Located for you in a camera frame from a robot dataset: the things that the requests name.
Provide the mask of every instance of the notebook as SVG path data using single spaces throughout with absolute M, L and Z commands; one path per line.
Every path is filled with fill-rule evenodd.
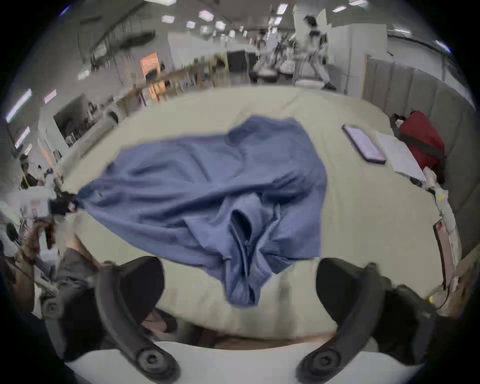
M 413 177 L 422 182 L 427 181 L 420 166 L 404 142 L 394 136 L 380 132 L 376 132 L 376 135 L 378 143 L 384 150 L 395 172 L 407 177 Z

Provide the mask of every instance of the cable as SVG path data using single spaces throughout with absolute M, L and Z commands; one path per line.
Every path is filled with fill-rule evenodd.
M 435 307 L 435 309 L 436 309 L 436 310 L 439 310 L 440 308 L 442 308 L 442 307 L 445 305 L 445 303 L 447 302 L 449 296 L 450 296 L 450 286 L 447 287 L 447 297 L 446 297 L 445 300 L 443 301 L 442 305 L 441 305 L 440 307 L 438 307 L 438 308 Z
M 27 276 L 35 284 L 38 284 L 38 285 L 42 286 L 43 288 L 45 288 L 46 290 L 49 290 L 49 291 L 54 291 L 55 290 L 55 287 L 53 285 L 49 284 L 48 282 L 43 281 L 43 280 L 35 280 L 35 277 L 27 275 L 27 273 L 23 269 L 21 269 L 17 264 L 15 264 L 14 261 L 11 260 L 12 259 L 11 257 L 6 257 L 6 259 L 11 265 L 13 265 L 20 272 L 22 272 L 25 276 Z

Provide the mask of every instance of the desk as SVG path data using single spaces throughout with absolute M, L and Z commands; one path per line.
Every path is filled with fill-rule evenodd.
M 374 131 L 392 134 L 388 117 L 363 100 L 275 85 L 185 95 L 123 121 L 109 140 L 81 160 L 64 188 L 76 192 L 94 179 L 122 146 L 180 134 L 226 132 L 252 114 L 294 117 L 325 165 L 322 257 L 358 266 L 375 262 L 384 276 L 421 296 L 441 284 L 442 266 L 432 229 L 439 214 L 432 196 L 395 173 L 388 163 L 366 163 L 341 130 L 348 123 L 362 127 L 374 140 Z M 121 264 L 146 255 L 87 213 L 74 219 L 76 233 L 99 261 Z M 304 337 L 330 332 L 336 324 L 315 292 L 318 262 L 296 262 L 265 284 L 258 306 L 240 309 L 226 302 L 221 283 L 203 270 L 163 260 L 166 287 L 158 307 L 195 324 L 242 336 Z

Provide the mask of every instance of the table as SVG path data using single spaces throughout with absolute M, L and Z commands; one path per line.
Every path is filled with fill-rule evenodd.
M 344 95 L 293 86 L 246 86 L 211 89 L 145 108 L 84 156 L 63 187 L 78 191 L 100 174 L 122 146 L 181 134 L 226 132 L 252 114 L 297 119 L 325 165 L 328 185 L 321 257 L 337 257 L 358 266 L 375 262 L 394 284 L 406 284 L 423 297 L 441 284 L 442 266 L 432 229 L 440 217 L 432 196 L 395 173 L 389 163 L 366 163 L 360 157 L 341 126 L 358 125 L 376 141 L 374 131 L 392 134 L 388 117 L 374 105 Z M 99 261 L 121 264 L 147 254 L 86 212 L 71 221 Z M 262 288 L 258 306 L 247 309 L 230 305 L 221 283 L 203 270 L 162 262 L 166 287 L 157 306 L 174 316 L 261 338 L 305 337 L 336 329 L 315 292 L 319 259 L 296 262 L 273 276 Z

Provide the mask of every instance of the white cloth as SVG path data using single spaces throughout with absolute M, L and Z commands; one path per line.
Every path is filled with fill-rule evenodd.
M 308 132 L 327 170 L 322 208 L 322 257 L 358 266 L 378 264 L 395 284 L 426 296 L 442 282 L 433 225 L 439 214 L 432 196 L 393 171 L 389 163 L 365 162 L 341 127 L 358 125 L 391 133 L 388 117 L 374 105 L 317 89 L 257 86 L 212 89 L 145 108 L 123 121 L 95 146 L 65 180 L 78 189 L 100 174 L 125 145 L 181 134 L 226 132 L 252 114 L 294 117 Z M 81 212 L 75 231 L 100 262 L 121 264 L 146 255 Z M 236 308 L 220 281 L 203 270 L 162 260 L 165 291 L 158 307 L 187 321 L 251 337 L 303 337 L 330 332 L 336 324 L 315 292 L 319 260 L 296 262 L 262 288 L 258 306 Z

